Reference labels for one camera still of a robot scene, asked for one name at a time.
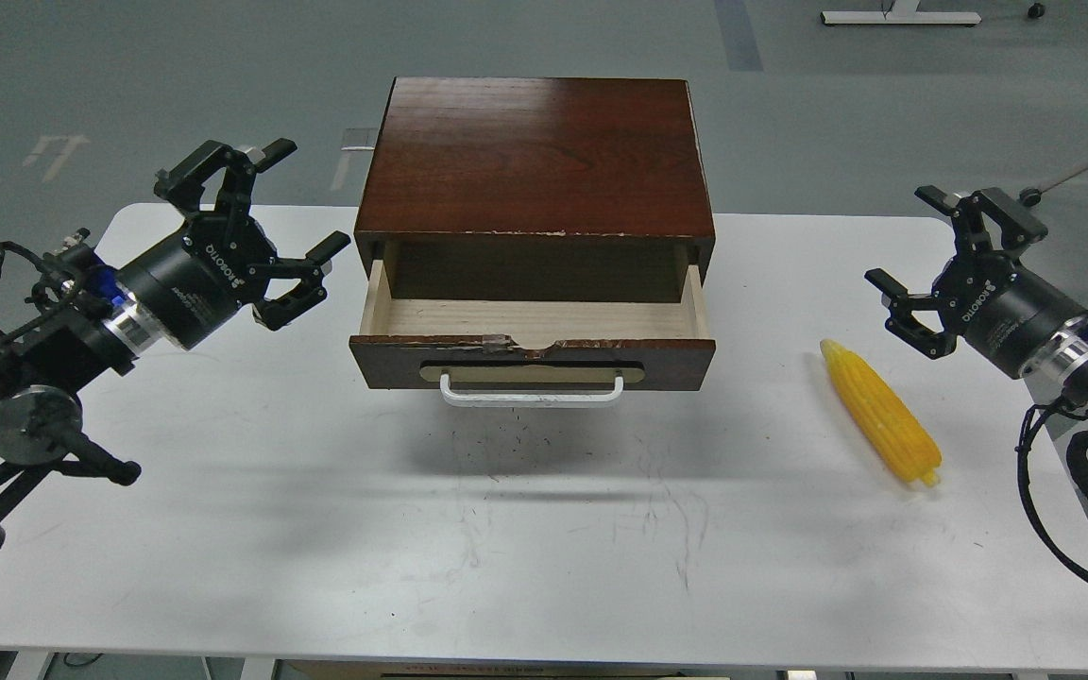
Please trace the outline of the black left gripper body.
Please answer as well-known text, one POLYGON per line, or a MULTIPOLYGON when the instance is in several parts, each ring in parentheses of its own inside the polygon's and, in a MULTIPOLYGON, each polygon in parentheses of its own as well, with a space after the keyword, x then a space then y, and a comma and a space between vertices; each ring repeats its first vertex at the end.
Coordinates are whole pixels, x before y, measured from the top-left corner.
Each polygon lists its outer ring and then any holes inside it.
POLYGON ((224 212, 202 211, 120 268, 116 282, 170 343, 193 349, 264 295, 265 284, 247 268, 271 263, 276 255, 254 218, 232 223, 224 212))

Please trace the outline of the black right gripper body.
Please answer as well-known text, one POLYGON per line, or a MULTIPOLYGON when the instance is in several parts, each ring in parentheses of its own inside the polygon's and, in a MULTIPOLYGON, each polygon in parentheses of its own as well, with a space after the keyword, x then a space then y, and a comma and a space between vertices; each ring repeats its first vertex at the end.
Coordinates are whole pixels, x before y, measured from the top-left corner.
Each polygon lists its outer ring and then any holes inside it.
POLYGON ((1012 379, 1031 373, 1058 331, 1088 319, 1079 302, 1006 255, 951 258, 932 293, 945 300, 945 331, 1012 379))

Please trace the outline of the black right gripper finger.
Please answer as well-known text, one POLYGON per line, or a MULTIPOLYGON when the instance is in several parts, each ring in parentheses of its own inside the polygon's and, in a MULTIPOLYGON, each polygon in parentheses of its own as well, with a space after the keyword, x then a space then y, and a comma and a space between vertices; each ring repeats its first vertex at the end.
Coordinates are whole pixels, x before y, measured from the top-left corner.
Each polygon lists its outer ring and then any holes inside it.
POLYGON ((864 279, 881 294, 881 305, 889 313, 885 322, 886 331, 924 354, 928 360, 942 360, 955 351, 959 334, 947 327, 934 331, 915 317, 915 313, 936 313, 944 321, 950 298, 936 293, 911 294, 885 268, 865 271, 864 279))
POLYGON ((923 185, 914 194, 949 218, 955 247, 954 257, 949 260, 951 265, 1015 264, 1025 250, 1044 242, 1048 235, 1039 218, 998 188, 959 196, 923 185))

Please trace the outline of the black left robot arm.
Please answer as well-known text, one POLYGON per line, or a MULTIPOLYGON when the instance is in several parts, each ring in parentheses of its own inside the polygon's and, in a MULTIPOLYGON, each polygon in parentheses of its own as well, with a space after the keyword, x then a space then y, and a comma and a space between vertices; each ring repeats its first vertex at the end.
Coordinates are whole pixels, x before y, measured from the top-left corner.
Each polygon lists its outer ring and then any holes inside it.
POLYGON ((87 228, 44 254, 0 242, 0 551, 3 520, 47 475, 129 486, 143 473, 85 434, 83 387, 128 373, 157 339, 193 349, 242 307, 276 331, 325 300, 349 237, 284 258, 250 214, 255 180, 295 150, 207 141, 162 169, 154 195, 181 223, 126 265, 106 263, 87 228))

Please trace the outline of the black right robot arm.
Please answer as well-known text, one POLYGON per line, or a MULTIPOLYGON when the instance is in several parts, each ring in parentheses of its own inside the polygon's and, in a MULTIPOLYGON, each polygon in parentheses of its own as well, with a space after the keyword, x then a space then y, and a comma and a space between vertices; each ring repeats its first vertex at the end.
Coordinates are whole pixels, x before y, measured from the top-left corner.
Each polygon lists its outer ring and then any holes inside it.
MULTIPOLYGON (((886 329, 929 360, 966 339, 1002 374, 1044 374, 1067 404, 1088 405, 1088 310, 1022 264, 1022 254, 1044 240, 1044 223, 998 188, 959 196, 925 185, 915 194, 950 219, 955 254, 927 294, 908 292, 881 268, 865 272, 889 311, 886 329)), ((1066 463, 1088 499, 1087 452, 1088 432, 1080 432, 1066 463)))

